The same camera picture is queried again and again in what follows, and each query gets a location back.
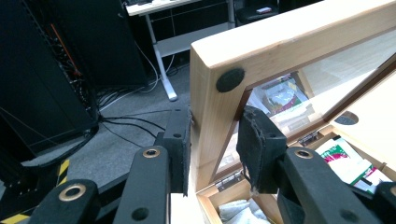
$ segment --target desk leg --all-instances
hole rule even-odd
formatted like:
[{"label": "desk leg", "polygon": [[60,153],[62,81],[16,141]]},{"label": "desk leg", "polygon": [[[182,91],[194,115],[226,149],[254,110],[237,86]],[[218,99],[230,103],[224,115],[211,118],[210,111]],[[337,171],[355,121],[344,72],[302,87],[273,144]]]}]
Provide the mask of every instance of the desk leg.
[{"label": "desk leg", "polygon": [[235,5],[234,5],[234,0],[228,0],[228,24],[229,24],[229,29],[235,28]]},{"label": "desk leg", "polygon": [[166,76],[165,68],[163,67],[163,57],[161,57],[161,53],[158,50],[157,40],[155,39],[154,31],[151,26],[151,21],[149,19],[149,14],[145,16],[146,23],[148,24],[148,31],[149,35],[151,36],[152,47],[154,48],[155,57],[157,58],[158,65],[160,66],[161,71],[161,81],[163,83],[163,87],[165,88],[166,93],[168,94],[168,98],[170,101],[177,100],[177,95],[175,90],[172,87],[171,82],[169,81],[168,77]]}]

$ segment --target metal hinge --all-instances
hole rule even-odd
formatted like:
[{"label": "metal hinge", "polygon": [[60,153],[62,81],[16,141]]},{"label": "metal hinge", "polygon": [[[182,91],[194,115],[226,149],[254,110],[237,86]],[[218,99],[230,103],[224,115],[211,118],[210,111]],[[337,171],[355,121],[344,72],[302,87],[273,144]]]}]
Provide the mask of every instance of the metal hinge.
[{"label": "metal hinge", "polygon": [[215,186],[218,188],[219,192],[222,192],[234,184],[241,182],[243,179],[244,176],[242,175],[242,171],[238,171],[237,173],[220,180],[215,184]]},{"label": "metal hinge", "polygon": [[303,147],[308,146],[309,144],[318,140],[318,131],[314,131],[312,133],[307,134],[306,136],[300,138],[298,143],[300,143]]}]

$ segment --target wooden frame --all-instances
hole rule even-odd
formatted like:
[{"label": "wooden frame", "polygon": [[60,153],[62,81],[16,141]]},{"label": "wooden frame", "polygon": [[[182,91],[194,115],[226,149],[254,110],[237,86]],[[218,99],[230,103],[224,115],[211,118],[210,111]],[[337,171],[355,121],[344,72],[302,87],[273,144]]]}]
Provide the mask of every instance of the wooden frame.
[{"label": "wooden frame", "polygon": [[[196,189],[214,180],[254,86],[394,30],[395,11],[394,0],[323,1],[192,43],[191,174]],[[235,68],[245,71],[243,81],[220,93],[219,77]]]}]

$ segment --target shelf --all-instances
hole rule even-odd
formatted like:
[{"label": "shelf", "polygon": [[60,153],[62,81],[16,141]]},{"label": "shelf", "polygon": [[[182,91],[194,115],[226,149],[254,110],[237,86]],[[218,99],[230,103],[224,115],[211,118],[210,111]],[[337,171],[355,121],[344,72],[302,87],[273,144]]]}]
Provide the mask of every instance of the shelf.
[{"label": "shelf", "polygon": [[224,22],[222,24],[207,27],[202,30],[158,41],[157,47],[161,53],[161,57],[166,57],[190,49],[191,43],[194,41],[227,30],[229,30],[229,23]]}]

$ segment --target white cloth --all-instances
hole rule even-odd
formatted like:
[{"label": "white cloth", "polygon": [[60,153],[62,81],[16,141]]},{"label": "white cloth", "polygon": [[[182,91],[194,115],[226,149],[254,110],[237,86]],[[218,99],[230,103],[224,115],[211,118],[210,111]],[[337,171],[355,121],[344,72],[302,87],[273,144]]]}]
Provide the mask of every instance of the white cloth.
[{"label": "white cloth", "polygon": [[225,224],[269,224],[260,207],[250,200],[238,200],[219,206],[221,221]]}]

